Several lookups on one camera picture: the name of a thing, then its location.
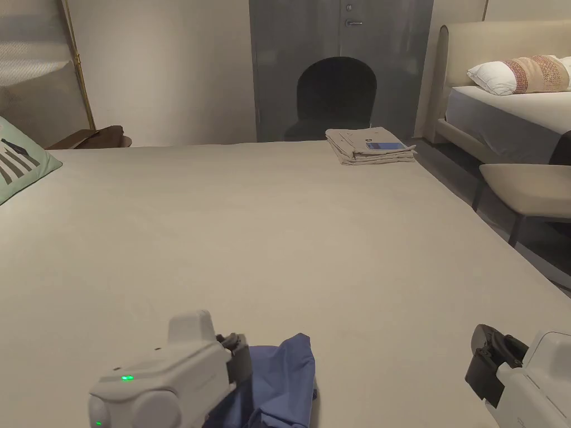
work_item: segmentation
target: folded beige clothes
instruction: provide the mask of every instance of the folded beige clothes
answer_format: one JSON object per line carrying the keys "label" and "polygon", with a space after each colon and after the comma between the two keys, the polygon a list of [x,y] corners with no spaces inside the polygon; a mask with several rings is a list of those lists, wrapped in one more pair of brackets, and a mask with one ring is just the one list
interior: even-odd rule
{"label": "folded beige clothes", "polygon": [[366,130],[328,130],[325,135],[335,154],[344,165],[383,164],[414,162],[414,148],[397,150],[373,150],[367,143],[400,143],[401,141],[385,128]]}

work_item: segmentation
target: folded cloth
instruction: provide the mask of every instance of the folded cloth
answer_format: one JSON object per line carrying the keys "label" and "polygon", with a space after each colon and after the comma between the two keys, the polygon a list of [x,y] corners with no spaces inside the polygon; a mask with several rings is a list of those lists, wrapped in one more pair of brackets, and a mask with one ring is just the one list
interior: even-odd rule
{"label": "folded cloth", "polygon": [[251,346],[250,356],[252,383],[242,382],[222,400],[204,428],[307,428],[315,398],[309,337],[297,334],[279,347]]}
{"label": "folded cloth", "polygon": [[414,162],[416,146],[395,150],[373,150],[367,143],[400,143],[385,128],[366,130],[327,130],[325,133],[333,151],[343,165],[367,165],[392,162]]}

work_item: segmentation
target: brass pole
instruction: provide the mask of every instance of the brass pole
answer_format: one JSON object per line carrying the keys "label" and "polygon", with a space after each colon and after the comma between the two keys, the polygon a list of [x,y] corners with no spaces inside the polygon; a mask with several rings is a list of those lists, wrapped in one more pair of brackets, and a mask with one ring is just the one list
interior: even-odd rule
{"label": "brass pole", "polygon": [[93,120],[93,112],[91,110],[91,105],[89,104],[89,97],[87,96],[87,89],[85,88],[85,80],[83,79],[83,70],[81,69],[81,59],[79,57],[79,52],[77,50],[77,43],[75,42],[75,33],[73,31],[73,24],[71,23],[71,13],[70,5],[67,0],[63,0],[65,3],[65,15],[67,21],[67,28],[69,29],[71,37],[71,49],[74,57],[75,69],[77,71],[77,78],[79,82],[79,87],[81,89],[81,94],[83,95],[83,102],[85,104],[85,111],[87,112],[87,120],[89,121],[89,127],[92,130],[96,130],[95,121]]}

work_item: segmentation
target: pillow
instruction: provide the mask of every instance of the pillow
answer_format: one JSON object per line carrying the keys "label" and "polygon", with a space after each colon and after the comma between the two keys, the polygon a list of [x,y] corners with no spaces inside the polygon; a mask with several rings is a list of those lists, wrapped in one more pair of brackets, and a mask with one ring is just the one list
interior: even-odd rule
{"label": "pillow", "polygon": [[568,63],[551,55],[493,61],[471,68],[468,77],[495,95],[563,92],[571,86]]}
{"label": "pillow", "polygon": [[[569,76],[571,76],[571,56],[567,56],[566,58],[559,58],[559,61],[563,64]],[[569,79],[569,87],[567,88],[568,91],[571,91],[571,79]]]}
{"label": "pillow", "polygon": [[0,117],[0,205],[62,163]]}

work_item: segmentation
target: bed frame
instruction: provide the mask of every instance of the bed frame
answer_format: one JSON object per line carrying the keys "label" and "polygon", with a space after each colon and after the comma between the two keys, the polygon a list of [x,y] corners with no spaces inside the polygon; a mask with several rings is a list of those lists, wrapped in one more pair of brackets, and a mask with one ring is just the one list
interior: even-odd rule
{"label": "bed frame", "polygon": [[454,86],[474,85],[468,69],[484,62],[531,55],[571,55],[571,21],[471,22],[440,30],[435,73],[423,135],[452,142],[484,163],[506,163],[474,137],[444,120]]}

